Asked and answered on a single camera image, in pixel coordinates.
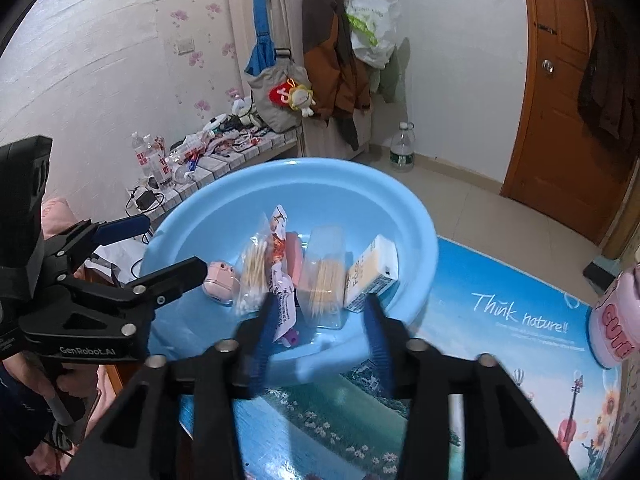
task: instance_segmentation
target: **green label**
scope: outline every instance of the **green label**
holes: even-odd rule
[[[398,166],[410,166],[414,163],[414,154],[398,155],[397,153],[391,152],[390,159],[392,163]]]

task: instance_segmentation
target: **white wall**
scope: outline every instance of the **white wall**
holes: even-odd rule
[[[399,0],[410,44],[407,103],[376,100],[374,142],[406,113],[417,151],[504,181],[527,62],[525,0]]]
[[[174,7],[185,1],[196,2],[176,0]],[[208,1],[199,22],[192,15],[190,36],[206,37],[206,26],[228,21],[226,0],[216,0],[222,10],[213,17],[204,9]],[[183,95],[191,98],[194,86],[213,90],[220,74],[211,60],[200,70],[185,57],[172,59],[187,24],[172,24],[172,9],[172,0],[38,0],[0,57],[0,144],[53,137],[47,195],[65,196],[80,218],[124,214],[125,186],[138,176],[133,131],[173,142],[202,126],[203,112],[193,100],[182,106]],[[230,25],[225,33],[231,38]],[[225,73],[238,72],[234,56],[225,62]],[[228,80],[239,86],[239,76],[227,77],[223,96],[234,85]]]

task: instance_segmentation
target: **tile floor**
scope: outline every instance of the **tile floor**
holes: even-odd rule
[[[596,300],[582,270],[600,250],[578,233],[518,202],[425,168],[397,173],[384,156],[368,153],[355,160],[409,187],[440,236],[524,270],[587,304]]]

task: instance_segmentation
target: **blue plastic basin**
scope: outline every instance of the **blue plastic basin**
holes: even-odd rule
[[[433,222],[420,200],[392,177],[354,162],[301,158],[260,164],[209,184],[162,223],[146,251],[142,274],[190,256],[234,263],[258,226],[282,204],[287,231],[344,228],[350,265],[378,234],[398,248],[399,283],[383,298],[390,317],[409,324],[426,305],[438,259]],[[201,354],[233,335],[239,319],[200,288],[156,311],[149,350],[178,359]],[[313,341],[276,353],[271,386],[305,383],[367,359],[362,314],[349,313],[341,330],[319,329]]]

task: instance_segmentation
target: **violin illustration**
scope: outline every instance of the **violin illustration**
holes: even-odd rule
[[[569,412],[569,418],[566,418],[560,423],[560,428],[558,428],[558,444],[564,451],[565,454],[569,451],[569,444],[571,444],[572,440],[575,436],[575,431],[577,429],[577,425],[574,420],[574,410],[575,410],[575,397],[580,393],[580,389],[582,388],[582,376],[577,378],[574,381],[574,386],[572,386],[571,391],[574,393],[574,399],[571,402],[571,411]]]

